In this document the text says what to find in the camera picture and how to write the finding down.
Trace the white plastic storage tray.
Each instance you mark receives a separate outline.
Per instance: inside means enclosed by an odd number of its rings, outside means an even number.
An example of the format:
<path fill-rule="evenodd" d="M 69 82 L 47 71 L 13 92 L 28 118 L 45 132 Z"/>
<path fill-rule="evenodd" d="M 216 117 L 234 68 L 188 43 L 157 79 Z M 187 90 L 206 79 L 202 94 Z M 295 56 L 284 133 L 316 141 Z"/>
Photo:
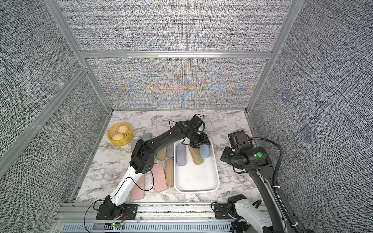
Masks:
<path fill-rule="evenodd" d="M 193 162 L 190 151 L 186 151 L 186 164 L 177 164 L 177 146 L 182 140 L 174 143 L 174 187 L 181 194 L 211 193 L 220 186 L 217 161 L 212 141 L 210 156 L 200 165 Z"/>

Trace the pink glasses case right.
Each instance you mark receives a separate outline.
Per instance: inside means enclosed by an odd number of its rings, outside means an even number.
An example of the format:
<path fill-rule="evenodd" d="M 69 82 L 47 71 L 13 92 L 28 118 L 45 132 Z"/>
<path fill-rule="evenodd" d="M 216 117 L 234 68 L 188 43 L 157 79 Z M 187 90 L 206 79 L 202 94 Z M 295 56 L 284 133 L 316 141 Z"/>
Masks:
<path fill-rule="evenodd" d="M 154 164 L 152 172 L 155 192 L 160 193 L 167 190 L 166 177 L 162 163 Z"/>

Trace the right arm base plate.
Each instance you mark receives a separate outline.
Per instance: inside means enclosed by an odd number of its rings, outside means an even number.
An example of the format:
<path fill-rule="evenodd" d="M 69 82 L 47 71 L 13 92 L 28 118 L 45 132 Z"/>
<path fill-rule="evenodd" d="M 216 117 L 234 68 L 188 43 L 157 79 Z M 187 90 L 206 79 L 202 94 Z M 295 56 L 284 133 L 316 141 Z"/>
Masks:
<path fill-rule="evenodd" d="M 215 219 L 220 219 L 220 220 L 235 219 L 229 214 L 226 203 L 212 203 L 211 209 L 214 212 Z"/>

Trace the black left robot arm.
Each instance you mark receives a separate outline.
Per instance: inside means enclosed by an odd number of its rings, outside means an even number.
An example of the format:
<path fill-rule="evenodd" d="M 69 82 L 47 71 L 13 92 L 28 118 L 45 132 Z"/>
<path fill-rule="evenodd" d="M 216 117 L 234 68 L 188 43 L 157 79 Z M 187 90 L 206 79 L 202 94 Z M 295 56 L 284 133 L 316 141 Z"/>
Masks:
<path fill-rule="evenodd" d="M 155 156 L 168 145 L 182 139 L 189 139 L 193 148 L 211 145 L 208 135 L 204 132 L 204 115 L 195 114 L 190 120 L 178 121 L 165 133 L 144 141 L 137 141 L 131 154 L 129 167 L 116 189 L 103 199 L 103 203 L 95 209 L 97 220 L 116 220 L 124 218 L 124 205 L 137 181 L 154 166 Z"/>

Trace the purple fabric glasses case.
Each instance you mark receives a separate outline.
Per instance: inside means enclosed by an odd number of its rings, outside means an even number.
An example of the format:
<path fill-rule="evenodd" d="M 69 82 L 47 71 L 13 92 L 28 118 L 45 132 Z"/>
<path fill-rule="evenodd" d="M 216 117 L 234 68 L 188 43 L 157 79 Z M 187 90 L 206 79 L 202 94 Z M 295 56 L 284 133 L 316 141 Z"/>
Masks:
<path fill-rule="evenodd" d="M 178 166 L 185 166 L 187 164 L 187 147 L 186 145 L 179 143 L 177 145 L 177 155 L 176 155 L 176 162 Z"/>

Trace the grey fabric glasses case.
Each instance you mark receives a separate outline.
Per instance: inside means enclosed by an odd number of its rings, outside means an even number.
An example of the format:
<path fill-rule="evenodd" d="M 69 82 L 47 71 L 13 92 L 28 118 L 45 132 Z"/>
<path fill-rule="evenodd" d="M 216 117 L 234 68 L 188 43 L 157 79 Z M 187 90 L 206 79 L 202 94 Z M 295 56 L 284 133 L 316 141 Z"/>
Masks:
<path fill-rule="evenodd" d="M 174 158 L 174 144 L 169 144 L 167 146 L 166 157 L 168 159 L 173 159 Z"/>

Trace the pink glasses case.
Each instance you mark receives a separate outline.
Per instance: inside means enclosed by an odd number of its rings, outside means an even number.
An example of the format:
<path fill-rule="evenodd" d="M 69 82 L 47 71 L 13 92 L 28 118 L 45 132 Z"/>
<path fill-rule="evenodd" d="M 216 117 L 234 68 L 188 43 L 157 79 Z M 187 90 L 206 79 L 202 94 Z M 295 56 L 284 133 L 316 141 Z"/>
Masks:
<path fill-rule="evenodd" d="M 141 176 L 131 191 L 131 199 L 139 201 L 145 197 L 145 176 Z"/>
<path fill-rule="evenodd" d="M 162 163 L 154 164 L 152 172 L 155 192 L 160 193 L 167 190 L 166 177 Z"/>

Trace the white steamed bun front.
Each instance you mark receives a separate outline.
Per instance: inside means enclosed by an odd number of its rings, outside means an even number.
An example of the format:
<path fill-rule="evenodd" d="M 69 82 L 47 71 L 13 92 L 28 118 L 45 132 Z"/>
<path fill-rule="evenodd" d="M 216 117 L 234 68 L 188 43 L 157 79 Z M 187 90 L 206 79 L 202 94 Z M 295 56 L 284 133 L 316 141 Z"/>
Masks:
<path fill-rule="evenodd" d="M 113 141 L 120 141 L 120 140 L 123 140 L 124 138 L 125 136 L 122 133 L 116 133 L 112 136 Z"/>

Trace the pink glasses case left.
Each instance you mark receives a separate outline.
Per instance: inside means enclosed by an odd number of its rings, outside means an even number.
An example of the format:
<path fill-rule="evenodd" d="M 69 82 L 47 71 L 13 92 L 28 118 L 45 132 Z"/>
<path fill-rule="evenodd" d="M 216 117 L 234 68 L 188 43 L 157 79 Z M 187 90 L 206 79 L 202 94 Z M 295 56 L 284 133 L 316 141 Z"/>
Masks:
<path fill-rule="evenodd" d="M 131 199 L 139 201 L 145 197 L 145 176 L 141 176 L 131 191 Z"/>

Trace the yellow bamboo steamer basket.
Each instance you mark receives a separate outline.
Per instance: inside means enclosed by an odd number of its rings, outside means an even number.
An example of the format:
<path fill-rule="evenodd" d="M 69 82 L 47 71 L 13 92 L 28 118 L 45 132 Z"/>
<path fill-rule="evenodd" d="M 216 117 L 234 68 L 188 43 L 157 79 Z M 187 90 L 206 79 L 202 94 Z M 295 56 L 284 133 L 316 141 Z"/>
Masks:
<path fill-rule="evenodd" d="M 109 129 L 107 136 L 114 146 L 122 147 L 130 144 L 135 134 L 129 124 L 118 123 Z"/>

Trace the tan glasses case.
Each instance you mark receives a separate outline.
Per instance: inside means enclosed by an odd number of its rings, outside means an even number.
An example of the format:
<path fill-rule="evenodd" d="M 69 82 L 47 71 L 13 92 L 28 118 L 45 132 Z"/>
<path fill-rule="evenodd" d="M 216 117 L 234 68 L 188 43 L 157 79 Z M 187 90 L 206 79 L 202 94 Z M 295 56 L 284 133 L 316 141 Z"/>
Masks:
<path fill-rule="evenodd" d="M 193 148 L 188 146 L 189 152 L 192 156 L 192 160 L 195 165 L 201 165 L 204 162 L 204 159 L 201 157 L 201 151 L 199 148 Z"/>
<path fill-rule="evenodd" d="M 165 178 L 167 186 L 174 186 L 174 160 L 168 159 L 165 162 Z"/>
<path fill-rule="evenodd" d="M 167 157 L 167 147 L 160 150 L 156 155 L 156 159 L 159 161 L 164 161 L 166 157 Z"/>

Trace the white steamed bun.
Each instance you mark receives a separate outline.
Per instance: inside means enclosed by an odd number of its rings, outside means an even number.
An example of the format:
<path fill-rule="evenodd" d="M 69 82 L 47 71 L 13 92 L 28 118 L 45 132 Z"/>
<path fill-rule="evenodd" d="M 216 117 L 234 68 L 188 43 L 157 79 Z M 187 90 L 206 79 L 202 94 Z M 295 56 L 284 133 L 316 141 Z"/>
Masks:
<path fill-rule="evenodd" d="M 122 124 L 120 125 L 118 128 L 117 128 L 117 132 L 118 133 L 121 133 L 121 134 L 126 134 L 127 132 L 129 131 L 129 127 L 125 124 Z"/>
<path fill-rule="evenodd" d="M 113 141 L 120 141 L 120 140 L 123 140 L 124 138 L 125 136 L 122 133 L 116 133 L 112 136 Z"/>

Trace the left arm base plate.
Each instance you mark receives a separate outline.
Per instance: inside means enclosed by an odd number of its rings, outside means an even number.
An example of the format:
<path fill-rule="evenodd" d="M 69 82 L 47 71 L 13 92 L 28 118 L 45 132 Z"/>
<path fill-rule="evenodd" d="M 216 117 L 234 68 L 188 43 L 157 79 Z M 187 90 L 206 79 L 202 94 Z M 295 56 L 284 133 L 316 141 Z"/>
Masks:
<path fill-rule="evenodd" d="M 102 204 L 96 215 L 96 220 L 135 220 L 138 212 L 137 204 L 123 204 L 114 206 L 112 204 Z"/>

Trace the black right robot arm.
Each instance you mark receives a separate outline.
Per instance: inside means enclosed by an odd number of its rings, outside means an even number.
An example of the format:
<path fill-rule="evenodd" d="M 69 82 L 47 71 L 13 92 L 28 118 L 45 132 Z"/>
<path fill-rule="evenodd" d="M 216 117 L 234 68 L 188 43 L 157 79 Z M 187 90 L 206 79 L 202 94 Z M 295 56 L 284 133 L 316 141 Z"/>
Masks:
<path fill-rule="evenodd" d="M 268 215 L 260 212 L 242 195 L 230 197 L 227 202 L 228 213 L 239 218 L 258 233 L 309 233 L 304 224 L 297 218 L 287 201 L 278 181 L 279 169 L 283 159 L 283 150 L 275 142 L 280 152 L 276 165 L 263 147 L 255 146 L 245 131 L 228 135 L 231 146 L 226 147 L 221 160 L 232 166 L 235 173 L 249 174 L 258 188 Z"/>

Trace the white steamed bun back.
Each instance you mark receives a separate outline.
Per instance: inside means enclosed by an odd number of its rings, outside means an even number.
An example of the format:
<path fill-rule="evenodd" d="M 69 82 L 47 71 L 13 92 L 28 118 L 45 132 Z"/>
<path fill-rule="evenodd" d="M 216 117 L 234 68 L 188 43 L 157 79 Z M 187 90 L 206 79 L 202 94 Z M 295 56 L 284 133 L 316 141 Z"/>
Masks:
<path fill-rule="evenodd" d="M 125 124 L 122 124 L 120 125 L 118 128 L 117 128 L 117 132 L 118 133 L 121 133 L 121 134 L 126 134 L 127 132 L 129 131 L 129 127 Z"/>

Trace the light blue case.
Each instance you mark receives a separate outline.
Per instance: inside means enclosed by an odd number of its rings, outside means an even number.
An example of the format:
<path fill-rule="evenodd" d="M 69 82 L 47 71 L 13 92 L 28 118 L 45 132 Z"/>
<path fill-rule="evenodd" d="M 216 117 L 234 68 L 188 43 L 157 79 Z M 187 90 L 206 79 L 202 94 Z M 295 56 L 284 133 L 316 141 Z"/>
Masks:
<path fill-rule="evenodd" d="M 145 141 L 148 141 L 148 140 L 152 140 L 153 139 L 153 135 L 152 133 L 145 133 L 143 136 L 142 136 L 142 140 L 145 142 Z"/>
<path fill-rule="evenodd" d="M 203 159 L 207 159 L 211 155 L 210 145 L 203 144 L 200 146 L 200 154 Z"/>

